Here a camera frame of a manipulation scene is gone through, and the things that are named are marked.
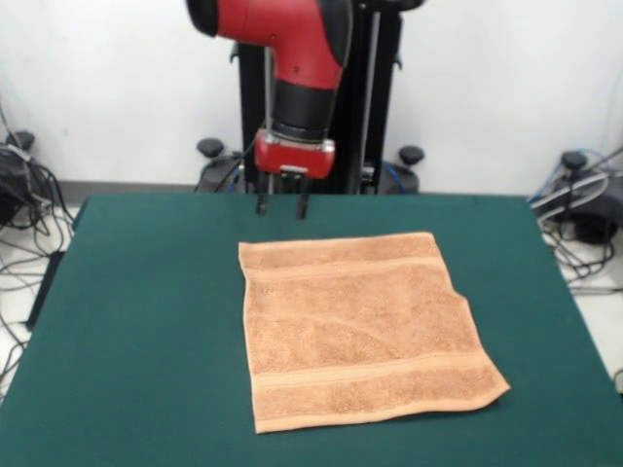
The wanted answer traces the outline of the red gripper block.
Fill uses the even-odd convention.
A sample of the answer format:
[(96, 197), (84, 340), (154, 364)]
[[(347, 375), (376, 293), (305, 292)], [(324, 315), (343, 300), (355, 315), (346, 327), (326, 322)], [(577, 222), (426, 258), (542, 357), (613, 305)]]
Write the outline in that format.
[(304, 220), (310, 199), (310, 179), (327, 178), (333, 167), (336, 147), (331, 139), (315, 143), (296, 142), (278, 136), (265, 128), (259, 129), (254, 141), (256, 183), (256, 213), (265, 215), (268, 205), (270, 176), (268, 173), (292, 172), (298, 194), (296, 217)]

